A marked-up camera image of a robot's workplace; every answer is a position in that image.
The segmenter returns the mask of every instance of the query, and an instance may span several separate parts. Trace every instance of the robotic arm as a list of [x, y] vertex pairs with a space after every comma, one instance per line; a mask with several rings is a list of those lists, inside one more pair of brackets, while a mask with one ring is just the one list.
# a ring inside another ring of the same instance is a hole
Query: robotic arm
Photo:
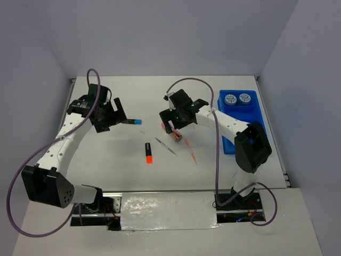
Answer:
[[[183, 89], [168, 94], [164, 99], [169, 101], [169, 109], [160, 112], [160, 117], [168, 134], [172, 133], [169, 121], [172, 121], [175, 129], [196, 123], [215, 130], [215, 119], [212, 114], [212, 111], [215, 111], [219, 131], [222, 136], [234, 143], [236, 163], [241, 168], [232, 192], [240, 191], [255, 181], [254, 173], [261, 164], [267, 161], [272, 152], [265, 131], [259, 122], [249, 124], [237, 120], [218, 110], [211, 109], [208, 102], [201, 99], [193, 102]], [[240, 196], [248, 198], [253, 190], [254, 188], [250, 187]]]
[[[85, 119], [95, 102], [97, 90], [98, 85], [90, 84], [88, 94], [69, 105], [64, 124], [56, 138], [62, 137]], [[83, 203], [94, 211], [101, 207], [102, 189], [73, 185], [65, 177], [74, 153], [92, 126], [95, 126], [96, 132], [99, 133], [109, 131], [110, 126], [127, 119], [119, 98], [114, 99], [117, 107], [117, 111], [114, 111], [108, 92], [111, 97], [111, 91], [101, 86], [97, 106], [90, 118], [75, 132], [50, 146], [34, 166], [25, 166], [21, 176], [31, 201], [61, 208], [69, 204]]]

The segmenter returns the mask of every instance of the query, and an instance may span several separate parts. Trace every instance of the gray wall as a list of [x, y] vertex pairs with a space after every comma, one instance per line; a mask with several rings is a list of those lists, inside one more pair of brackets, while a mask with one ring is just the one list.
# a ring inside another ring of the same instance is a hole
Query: gray wall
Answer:
[[259, 75], [297, 0], [24, 0], [68, 76]]
[[300, 0], [260, 86], [325, 256], [341, 255], [340, 69], [341, 1]]
[[[0, 8], [0, 239], [1, 255], [12, 255], [18, 233], [6, 215], [6, 193], [21, 163], [56, 134], [69, 81], [20, 1]], [[16, 222], [28, 204], [21, 178], [12, 194]]]

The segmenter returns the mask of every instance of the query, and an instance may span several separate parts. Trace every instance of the tabletop surface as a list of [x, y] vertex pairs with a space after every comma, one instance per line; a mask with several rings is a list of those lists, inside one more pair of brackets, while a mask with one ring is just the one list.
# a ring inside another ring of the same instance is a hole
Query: tabletop surface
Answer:
[[[254, 90], [265, 123], [273, 153], [256, 172], [257, 180], [270, 188], [285, 188], [282, 168], [265, 116], [262, 100], [253, 76], [196, 76], [207, 81], [214, 90], [217, 106], [219, 90]], [[96, 133], [92, 128], [80, 143], [68, 169], [68, 180], [104, 191], [212, 190], [215, 179], [215, 131], [191, 124], [180, 130], [188, 139], [196, 156], [195, 165], [184, 141], [175, 142], [161, 128], [159, 112], [168, 107], [163, 97], [169, 86], [183, 76], [101, 77], [101, 84], [119, 97], [127, 118], [141, 119], [142, 125], [118, 124], [110, 131]], [[196, 100], [210, 101], [205, 84], [184, 81], [172, 91], [184, 89]], [[78, 77], [71, 100], [87, 93], [86, 77]], [[158, 143], [159, 138], [177, 153], [174, 156]], [[151, 143], [153, 164], [145, 162], [144, 144]], [[220, 188], [230, 189], [239, 167], [234, 155], [225, 155], [220, 146]]]
[[[237, 222], [202, 230], [133, 232], [67, 224], [44, 238], [19, 235], [13, 255], [322, 256], [301, 191], [286, 188], [273, 192], [278, 200], [278, 215], [266, 227]], [[268, 220], [274, 212], [273, 200], [264, 190], [260, 196]], [[48, 232], [65, 220], [70, 209], [30, 202], [22, 228], [34, 234]]]

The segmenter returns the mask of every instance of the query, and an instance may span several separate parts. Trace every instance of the table top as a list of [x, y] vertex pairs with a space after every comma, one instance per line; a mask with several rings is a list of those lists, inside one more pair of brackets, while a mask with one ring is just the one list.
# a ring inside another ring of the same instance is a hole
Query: table top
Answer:
[[[322, 256], [301, 191], [286, 188], [273, 192], [278, 201], [278, 215], [266, 227], [238, 222], [202, 230], [133, 232], [68, 224], [44, 238], [19, 235], [13, 255]], [[268, 220], [274, 212], [273, 200], [264, 190], [260, 196]], [[48, 232], [65, 220], [70, 209], [71, 206], [59, 209], [30, 202], [22, 228], [34, 234]]]
[[[265, 116], [262, 100], [253, 76], [196, 76], [207, 81], [214, 90], [217, 105], [219, 90], [254, 90], [265, 123], [272, 155], [256, 175], [270, 188], [285, 188], [282, 168]], [[188, 139], [197, 158], [195, 165], [184, 141], [175, 142], [161, 128], [159, 112], [168, 107], [163, 100], [169, 86], [183, 76], [101, 77], [101, 84], [119, 97], [127, 118], [141, 119], [142, 125], [118, 124], [110, 131], [96, 133], [92, 128], [80, 143], [68, 170], [73, 184], [86, 184], [104, 191], [212, 190], [215, 179], [215, 131], [191, 124], [180, 130]], [[210, 101], [205, 84], [184, 81], [173, 91], [183, 88], [193, 99]], [[78, 77], [71, 100], [87, 93], [86, 77]], [[158, 143], [159, 138], [177, 153], [174, 156]], [[153, 164], [146, 164], [144, 144], [151, 143]], [[225, 155], [220, 148], [220, 188], [230, 189], [238, 171], [234, 155]]]

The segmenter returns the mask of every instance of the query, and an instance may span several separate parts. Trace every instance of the plastic sheet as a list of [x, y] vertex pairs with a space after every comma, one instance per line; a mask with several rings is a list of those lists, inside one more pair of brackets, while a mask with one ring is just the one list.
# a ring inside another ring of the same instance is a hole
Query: plastic sheet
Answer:
[[122, 230], [209, 229], [218, 227], [213, 192], [124, 193]]

